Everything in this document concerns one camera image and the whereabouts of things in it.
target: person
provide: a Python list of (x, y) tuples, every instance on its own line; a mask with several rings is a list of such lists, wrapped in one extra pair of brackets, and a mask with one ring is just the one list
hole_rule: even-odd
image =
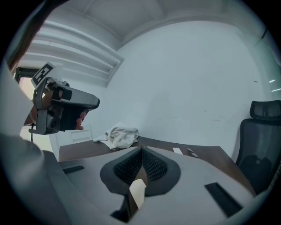
[[(17, 67), (18, 62), (20, 61), (21, 57), (25, 54), (27, 49), (29, 48), (33, 38), (35, 37), (36, 33), (39, 31), (40, 27), (49, 16), (49, 14), (58, 6), (62, 5), (63, 3), (67, 2), (68, 0), (48, 0), (45, 4), (40, 8), (40, 11), (34, 15), (30, 21), (27, 23), (27, 26), (21, 30), (20, 36), (17, 37), (16, 42), (20, 43), (18, 46), (14, 46), (14, 51), (10, 51), (11, 54), (7, 54), (7, 62), (10, 71), (14, 71)], [(52, 99), (53, 92), (48, 92), (43, 98), (42, 103), (45, 109), (47, 109), (50, 105), (50, 100)], [(76, 123), (76, 130), (83, 130), (83, 126), (81, 123), (85, 119), (87, 112), (82, 112), (80, 114), (80, 118), (77, 118)], [(26, 118), (25, 125), (31, 125), (36, 122), (37, 118), (37, 109), (35, 105), (33, 105), (29, 116)]]

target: cloth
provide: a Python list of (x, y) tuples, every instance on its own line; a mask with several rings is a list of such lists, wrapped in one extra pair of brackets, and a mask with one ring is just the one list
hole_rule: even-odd
[(105, 131), (102, 136), (93, 139), (93, 141), (102, 142), (110, 149), (126, 149), (129, 148), (133, 143), (138, 142), (138, 136), (138, 129), (126, 127), (123, 123), (119, 122), (111, 129)]

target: mesh backrest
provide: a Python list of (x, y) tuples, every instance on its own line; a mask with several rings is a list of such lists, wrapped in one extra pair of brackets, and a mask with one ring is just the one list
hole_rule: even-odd
[(281, 101), (252, 101), (250, 116), (259, 120), (281, 120)]
[(245, 119), (236, 164), (259, 194), (268, 188), (281, 160), (281, 124)]

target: gray surface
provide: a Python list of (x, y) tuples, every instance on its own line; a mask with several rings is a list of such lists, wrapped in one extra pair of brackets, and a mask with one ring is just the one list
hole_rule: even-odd
[[(129, 224), (210, 225), (226, 219), (226, 215), (204, 187), (212, 182), (218, 182), (242, 206), (252, 202), (253, 197), (246, 188), (209, 163), (162, 149), (149, 148), (176, 161), (181, 169), (181, 177), (167, 194), (146, 197), (142, 208)], [(110, 215), (120, 208), (123, 196), (108, 191), (100, 179), (100, 170), (106, 162), (132, 149), (135, 147), (83, 160), (61, 162), (61, 166), (64, 168), (83, 165), (84, 170), (68, 174), (69, 180), (86, 199)]]

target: ceiling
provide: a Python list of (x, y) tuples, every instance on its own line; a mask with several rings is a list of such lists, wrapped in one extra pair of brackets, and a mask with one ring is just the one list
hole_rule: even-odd
[(70, 0), (62, 7), (78, 11), (111, 31), (121, 42), (135, 29), (167, 19), (176, 11), (221, 13), (224, 0)]

